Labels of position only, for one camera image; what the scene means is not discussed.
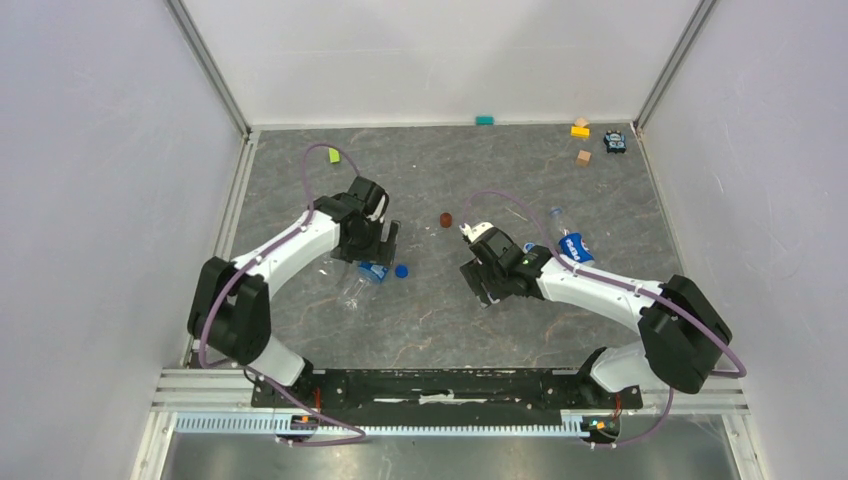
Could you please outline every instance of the gray floor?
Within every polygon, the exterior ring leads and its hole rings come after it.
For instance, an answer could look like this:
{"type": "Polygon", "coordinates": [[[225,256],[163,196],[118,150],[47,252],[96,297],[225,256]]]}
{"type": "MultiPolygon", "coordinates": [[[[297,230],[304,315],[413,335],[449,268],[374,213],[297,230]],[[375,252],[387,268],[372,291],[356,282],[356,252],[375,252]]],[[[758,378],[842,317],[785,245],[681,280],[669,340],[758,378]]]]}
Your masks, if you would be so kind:
{"type": "MultiPolygon", "coordinates": [[[[647,429],[650,417],[623,428],[647,429]]],[[[738,477],[721,417],[672,417],[650,441],[615,451],[571,438],[373,437],[367,445],[288,448],[269,436],[179,434],[162,478],[230,480],[628,479],[738,477]]]]}
{"type": "MultiPolygon", "coordinates": [[[[458,224],[466,198],[492,188],[522,198],[543,219],[562,205],[598,267],[668,279],[680,267],[638,145],[626,125],[591,129],[585,141],[567,125],[263,132],[233,253],[261,245],[298,217],[302,152],[330,142],[389,192],[389,218],[402,223],[396,262],[410,275],[380,286],[364,316],[345,318],[336,302],[340,266],[301,271],[272,301],[274,334],[286,345],[318,368],[580,365],[595,348],[636,336],[562,304],[510,298],[481,309],[459,273],[471,253],[457,228],[439,226],[439,215],[450,212],[458,224]],[[628,135],[626,154],[605,153],[608,128],[628,135]],[[587,168],[574,163],[581,149],[593,154],[587,168]]],[[[344,191],[353,178],[348,166],[330,165],[326,151],[310,158],[308,171],[317,195],[344,191]]],[[[539,238],[525,218],[505,200],[482,198],[468,221],[490,221],[523,244],[539,238]]]]}

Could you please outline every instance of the white panel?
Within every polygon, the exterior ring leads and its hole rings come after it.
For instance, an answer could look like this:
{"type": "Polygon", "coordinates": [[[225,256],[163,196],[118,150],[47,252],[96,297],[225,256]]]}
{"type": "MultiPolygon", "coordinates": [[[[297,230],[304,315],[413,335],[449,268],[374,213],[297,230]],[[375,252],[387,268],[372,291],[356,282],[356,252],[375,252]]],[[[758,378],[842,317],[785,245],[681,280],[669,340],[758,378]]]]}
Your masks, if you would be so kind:
{"type": "Polygon", "coordinates": [[[254,125],[629,120],[697,0],[188,0],[254,125]]]}
{"type": "Polygon", "coordinates": [[[164,2],[4,2],[0,478],[128,478],[240,144],[164,2]]]}
{"type": "Polygon", "coordinates": [[[846,42],[842,0],[721,2],[646,132],[775,478],[845,476],[846,42]]]}

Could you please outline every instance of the bottle label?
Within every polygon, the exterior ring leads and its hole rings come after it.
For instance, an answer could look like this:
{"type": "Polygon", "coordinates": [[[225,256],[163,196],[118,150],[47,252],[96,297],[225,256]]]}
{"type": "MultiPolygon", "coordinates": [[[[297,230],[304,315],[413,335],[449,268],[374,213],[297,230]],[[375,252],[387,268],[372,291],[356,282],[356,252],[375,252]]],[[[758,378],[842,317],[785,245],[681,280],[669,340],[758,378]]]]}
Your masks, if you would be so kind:
{"type": "Polygon", "coordinates": [[[368,262],[360,262],[359,271],[365,276],[365,278],[374,283],[383,283],[383,280],[385,280],[386,276],[389,274],[388,268],[368,262]]]}
{"type": "Polygon", "coordinates": [[[562,249],[562,253],[575,262],[585,263],[595,259],[589,252],[580,232],[569,233],[562,237],[562,240],[559,241],[559,248],[562,249]]]}

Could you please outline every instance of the purple hose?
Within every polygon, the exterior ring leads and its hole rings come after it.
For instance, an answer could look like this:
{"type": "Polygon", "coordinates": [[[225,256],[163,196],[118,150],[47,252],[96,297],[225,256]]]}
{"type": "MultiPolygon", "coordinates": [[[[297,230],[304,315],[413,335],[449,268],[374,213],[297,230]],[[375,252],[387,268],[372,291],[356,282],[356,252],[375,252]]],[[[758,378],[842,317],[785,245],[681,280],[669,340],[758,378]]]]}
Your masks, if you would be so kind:
{"type": "MultiPolygon", "coordinates": [[[[300,165],[300,180],[303,183],[303,193],[306,196],[306,204],[308,205],[308,211],[307,211],[307,214],[306,214],[306,218],[303,220],[303,223],[301,223],[298,228],[293,229],[292,231],[290,231],[289,233],[284,235],[282,238],[280,238],[276,242],[269,245],[267,248],[265,248],[264,250],[259,252],[258,256],[260,256],[262,258],[267,257],[268,254],[270,254],[271,252],[273,252],[274,250],[276,250],[277,248],[279,248],[280,246],[282,246],[283,244],[285,244],[286,242],[288,242],[292,238],[296,237],[301,232],[301,227],[308,226],[312,222],[312,217],[315,215],[315,199],[313,198],[313,195],[312,195],[312,185],[309,183],[309,178],[306,175],[306,160],[307,160],[307,157],[309,156],[309,153],[312,150],[319,148],[319,147],[333,148],[335,150],[338,150],[338,152],[345,158],[345,160],[347,160],[348,163],[350,163],[350,166],[353,167],[353,171],[356,173],[356,175],[357,176],[359,175],[359,168],[357,168],[356,163],[353,161],[352,158],[350,158],[350,156],[347,153],[344,152],[344,150],[340,149],[339,147],[330,145],[328,143],[316,143],[316,144],[311,145],[309,148],[307,148],[306,151],[303,153],[303,160],[301,160],[301,165],[300,165]]],[[[227,295],[229,295],[230,291],[233,289],[233,286],[236,284],[236,282],[238,282],[238,280],[245,273],[247,273],[248,270],[250,270],[251,268],[253,268],[255,266],[256,266],[256,258],[254,257],[254,258],[250,259],[243,267],[241,267],[230,278],[230,280],[227,281],[226,284],[224,284],[224,288],[221,289],[221,293],[218,294],[218,297],[215,298],[215,302],[212,303],[212,308],[209,309],[209,315],[206,316],[206,322],[203,324],[203,331],[200,334],[200,347],[199,347],[199,352],[198,352],[198,360],[200,362],[201,367],[203,367],[203,368],[215,368],[215,367],[220,366],[220,365],[227,362],[227,359],[219,360],[219,361],[213,362],[213,363],[207,362],[206,350],[207,350],[207,345],[209,343],[209,332],[212,330],[212,319],[214,319],[215,316],[218,315],[218,310],[221,309],[221,305],[223,305],[224,301],[226,301],[227,295]]],[[[253,373],[254,375],[257,375],[257,376],[262,375],[262,373],[257,372],[256,370],[254,370],[250,367],[248,367],[248,370],[251,373],[253,373]]],[[[362,429],[354,427],[353,425],[348,425],[347,423],[344,423],[340,420],[336,420],[334,418],[328,417],[326,415],[318,413],[315,410],[307,407],[306,405],[303,404],[303,402],[299,401],[294,395],[289,393],[289,391],[286,390],[285,387],[283,387],[277,381],[275,381],[274,379],[272,379],[270,377],[265,377],[265,381],[268,382],[268,384],[271,385],[271,387],[274,388],[274,390],[279,392],[280,395],[285,397],[289,402],[291,402],[292,404],[294,404],[298,408],[306,410],[310,415],[313,415],[318,419],[324,420],[327,423],[331,423],[331,424],[336,425],[338,427],[346,428],[346,429],[351,430],[351,431],[358,434],[356,437],[340,438],[340,439],[337,439],[337,440],[327,440],[327,441],[320,441],[320,442],[295,443],[293,445],[296,445],[296,446],[299,446],[299,447],[300,446],[302,446],[302,447],[325,447],[325,446],[329,447],[329,446],[333,446],[333,445],[347,445],[347,444],[350,444],[350,443],[358,443],[358,442],[365,440],[365,432],[362,431],[362,429]]]]}
{"type": "MultiPolygon", "coordinates": [[[[500,192],[500,191],[497,191],[497,190],[482,190],[480,192],[477,192],[477,193],[471,195],[470,197],[468,197],[468,200],[465,201],[465,205],[462,207],[462,223],[460,225],[465,224],[465,219],[467,218],[466,214],[468,212],[468,208],[471,206],[471,200],[474,199],[477,196],[480,196],[480,195],[497,195],[499,197],[503,197],[503,198],[506,198],[508,200],[511,200],[513,203],[518,205],[522,210],[524,210],[524,212],[527,214],[527,216],[530,218],[530,220],[533,222],[533,224],[536,225],[536,228],[539,230],[539,233],[542,235],[542,240],[544,240],[545,246],[547,246],[548,249],[551,251],[551,253],[554,254],[554,258],[557,260],[557,262],[559,262],[560,265],[562,265],[563,268],[565,268],[569,272],[575,273],[575,268],[572,267],[560,255],[557,254],[556,249],[553,247],[553,242],[551,241],[551,239],[548,236],[545,229],[542,228],[541,222],[539,222],[539,219],[536,217],[536,214],[533,213],[533,211],[530,209],[530,206],[527,205],[526,203],[522,202],[518,198],[508,194],[508,193],[500,192]]],[[[649,291],[644,290],[644,289],[639,289],[638,286],[633,285],[631,283],[626,283],[626,282],[622,282],[620,280],[616,280],[614,278],[609,278],[609,277],[607,277],[605,275],[601,275],[599,273],[588,272],[588,271],[586,271],[585,269],[582,269],[582,268],[577,268],[576,274],[582,275],[586,278],[591,278],[592,280],[597,280],[599,282],[606,283],[607,285],[612,285],[614,287],[621,288],[622,290],[626,290],[628,292],[633,292],[636,295],[645,295],[646,297],[648,297],[648,298],[650,298],[650,299],[652,299],[656,302],[659,302],[660,304],[662,304],[666,308],[670,309],[671,311],[673,311],[674,313],[676,313],[680,317],[683,317],[683,319],[685,319],[687,322],[694,325],[695,328],[697,328],[698,331],[700,331],[707,338],[709,338],[710,341],[713,342],[715,344],[715,346],[718,347],[719,350],[721,350],[721,352],[723,354],[727,355],[727,358],[729,358],[730,361],[733,362],[733,365],[737,369],[737,371],[735,371],[735,372],[714,371],[710,375],[715,375],[717,377],[726,377],[726,378],[742,378],[742,377],[744,377],[745,375],[748,374],[748,369],[745,368],[745,365],[742,363],[742,360],[740,360],[739,357],[737,357],[736,354],[733,353],[733,350],[731,350],[730,347],[727,346],[727,344],[725,344],[720,338],[718,338],[718,336],[716,336],[716,334],[711,332],[706,327],[706,325],[701,323],[700,320],[695,318],[694,315],[687,312],[682,307],[677,306],[675,303],[671,302],[667,298],[662,297],[660,295],[657,295],[653,292],[649,292],[649,291]]],[[[668,390],[668,404],[666,405],[665,410],[663,410],[663,413],[660,415],[659,419],[657,420],[657,423],[654,424],[654,426],[651,427],[651,429],[648,430],[647,432],[642,433],[640,435],[637,435],[633,438],[629,438],[627,440],[621,441],[621,442],[615,442],[614,445],[616,445],[616,446],[629,445],[631,443],[636,443],[636,442],[645,440],[648,437],[655,434],[660,429],[660,427],[662,427],[662,425],[665,423],[666,418],[668,418],[668,414],[669,414],[669,412],[671,412],[671,404],[672,404],[673,400],[674,400],[674,389],[669,388],[669,390],[668,390]]]]}

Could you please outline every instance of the purple cable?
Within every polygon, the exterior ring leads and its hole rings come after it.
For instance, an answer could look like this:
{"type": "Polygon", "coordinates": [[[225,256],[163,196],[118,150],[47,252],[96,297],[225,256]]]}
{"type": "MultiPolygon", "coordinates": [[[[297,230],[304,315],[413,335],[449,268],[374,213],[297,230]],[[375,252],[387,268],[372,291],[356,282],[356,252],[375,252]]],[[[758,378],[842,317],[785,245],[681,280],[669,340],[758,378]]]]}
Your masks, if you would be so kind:
{"type": "MultiPolygon", "coordinates": [[[[621,288],[621,289],[626,290],[628,292],[633,292],[636,295],[645,295],[646,297],[648,297],[648,298],[650,298],[650,299],[652,299],[656,302],[659,302],[661,305],[670,309],[671,311],[673,311],[674,313],[676,313],[680,317],[683,317],[687,322],[694,325],[695,328],[697,328],[698,331],[700,331],[707,338],[709,338],[710,341],[713,342],[715,344],[715,346],[718,347],[719,350],[721,350],[721,352],[723,354],[727,355],[727,358],[729,358],[730,361],[733,362],[733,365],[737,369],[736,372],[713,371],[712,373],[710,373],[710,375],[715,375],[717,377],[725,377],[725,378],[742,378],[742,377],[744,377],[748,374],[748,369],[745,368],[745,365],[742,363],[742,360],[740,360],[739,357],[736,356],[736,354],[733,352],[733,350],[730,349],[729,346],[727,346],[727,344],[725,344],[720,338],[718,338],[718,336],[716,334],[711,332],[706,327],[706,325],[701,323],[700,320],[695,318],[694,315],[687,312],[682,307],[679,307],[674,302],[668,300],[665,297],[657,295],[653,292],[649,292],[649,291],[646,291],[646,290],[643,290],[643,289],[639,289],[638,286],[633,285],[631,283],[625,283],[625,282],[622,282],[620,280],[616,280],[614,278],[609,278],[605,275],[601,275],[599,273],[588,272],[588,271],[586,271],[582,268],[575,269],[574,267],[572,267],[568,262],[566,262],[560,255],[558,255],[556,253],[556,249],[553,247],[553,242],[551,241],[551,239],[548,236],[545,229],[542,228],[542,223],[539,222],[538,217],[536,217],[536,214],[533,213],[533,211],[530,209],[530,206],[527,205],[526,203],[522,202],[520,199],[518,199],[518,198],[516,198],[516,197],[514,197],[514,196],[512,196],[508,193],[500,192],[500,191],[497,191],[497,190],[482,190],[482,191],[479,191],[477,193],[474,193],[473,195],[468,197],[468,200],[465,201],[465,205],[462,207],[462,223],[460,225],[466,224],[465,219],[467,218],[468,208],[471,206],[471,200],[473,200],[475,197],[478,197],[480,195],[497,195],[499,197],[506,198],[507,200],[511,200],[513,203],[518,205],[522,210],[524,210],[524,212],[527,214],[527,216],[530,218],[530,220],[533,222],[533,224],[536,225],[536,228],[539,230],[539,233],[542,235],[542,240],[544,240],[545,246],[547,246],[548,249],[554,254],[554,258],[557,260],[557,262],[559,262],[560,265],[562,265],[563,268],[565,268],[569,272],[575,273],[576,275],[582,275],[586,278],[591,278],[592,280],[597,280],[597,281],[602,282],[602,283],[606,283],[607,285],[612,285],[614,287],[621,288]]],[[[659,428],[665,423],[669,412],[671,412],[671,404],[672,404],[673,400],[674,400],[674,389],[669,388],[669,390],[668,390],[668,404],[666,405],[665,410],[663,410],[663,413],[660,415],[659,419],[657,420],[657,423],[654,424],[654,426],[651,427],[651,429],[648,430],[645,433],[637,435],[633,438],[629,438],[629,439],[624,440],[622,442],[616,442],[614,444],[620,445],[620,446],[629,445],[631,443],[636,443],[636,442],[645,440],[646,438],[648,438],[651,435],[653,435],[654,433],[656,433],[659,430],[659,428]]]]}
{"type": "MultiPolygon", "coordinates": [[[[357,176],[359,175],[359,168],[356,166],[356,163],[353,161],[353,159],[350,158],[350,156],[347,153],[345,153],[344,150],[342,150],[339,147],[336,147],[334,145],[330,145],[329,143],[316,143],[316,144],[310,145],[309,148],[307,148],[306,151],[303,153],[303,159],[301,160],[301,165],[300,165],[300,180],[303,183],[303,193],[306,196],[306,204],[308,205],[308,211],[307,211],[307,214],[306,214],[306,218],[303,220],[303,223],[301,223],[298,226],[298,228],[292,229],[292,231],[290,231],[289,233],[284,235],[282,238],[280,238],[279,240],[277,240],[276,242],[272,243],[267,248],[265,248],[264,250],[259,252],[259,255],[258,255],[259,257],[262,257],[262,258],[267,257],[268,254],[270,254],[271,252],[273,252],[274,250],[281,247],[286,242],[288,242],[289,240],[291,240],[292,238],[294,238],[298,234],[300,234],[302,227],[306,227],[312,222],[312,217],[315,215],[315,199],[313,198],[313,195],[312,195],[312,185],[309,183],[309,178],[306,175],[306,160],[307,160],[307,157],[309,156],[309,153],[312,150],[319,148],[319,147],[326,147],[326,148],[332,148],[332,149],[337,150],[345,158],[345,160],[347,160],[347,162],[350,163],[350,166],[353,167],[354,173],[356,173],[357,176]]],[[[241,267],[238,271],[236,271],[236,273],[232,277],[230,277],[230,280],[227,281],[227,283],[224,284],[224,288],[221,289],[221,293],[219,293],[218,297],[215,298],[215,302],[212,303],[212,308],[209,309],[209,315],[206,316],[206,322],[203,324],[203,331],[200,334],[200,347],[199,347],[199,351],[198,351],[198,360],[199,360],[201,367],[203,367],[203,368],[215,368],[215,367],[220,366],[220,365],[227,362],[227,359],[219,360],[219,361],[213,362],[213,363],[207,362],[206,350],[207,350],[207,345],[208,345],[208,342],[209,342],[209,332],[212,330],[212,319],[214,319],[215,316],[218,315],[218,310],[221,309],[221,305],[223,305],[224,301],[226,301],[227,295],[229,295],[230,291],[233,289],[233,286],[235,286],[236,282],[238,282],[238,280],[242,276],[244,276],[244,274],[247,273],[248,270],[250,270],[251,268],[253,268],[255,266],[256,266],[256,257],[250,259],[243,267],[241,267]]],[[[256,370],[254,370],[252,368],[248,367],[248,369],[254,375],[257,375],[257,376],[263,375],[262,373],[257,372],[256,370]]],[[[274,379],[272,379],[270,377],[265,376],[265,381],[268,382],[268,384],[271,385],[271,387],[274,388],[274,390],[279,392],[280,395],[285,397],[286,400],[288,400],[289,402],[291,402],[292,404],[294,404],[298,408],[302,408],[303,410],[306,410],[307,412],[309,412],[310,415],[314,415],[316,418],[324,420],[327,423],[331,423],[331,424],[336,425],[338,427],[346,428],[346,429],[351,430],[353,432],[356,432],[358,434],[356,437],[351,437],[351,438],[340,438],[338,440],[328,440],[328,441],[321,441],[321,442],[296,443],[294,445],[304,446],[304,447],[323,447],[323,446],[346,445],[346,444],[349,444],[349,443],[357,443],[357,442],[361,442],[365,439],[365,432],[362,431],[362,429],[354,427],[353,425],[348,425],[347,423],[344,423],[340,420],[336,420],[334,418],[328,417],[326,415],[318,413],[315,410],[307,407],[302,402],[300,402],[294,395],[289,393],[289,391],[286,390],[285,387],[283,387],[277,381],[275,381],[274,379]]]]}

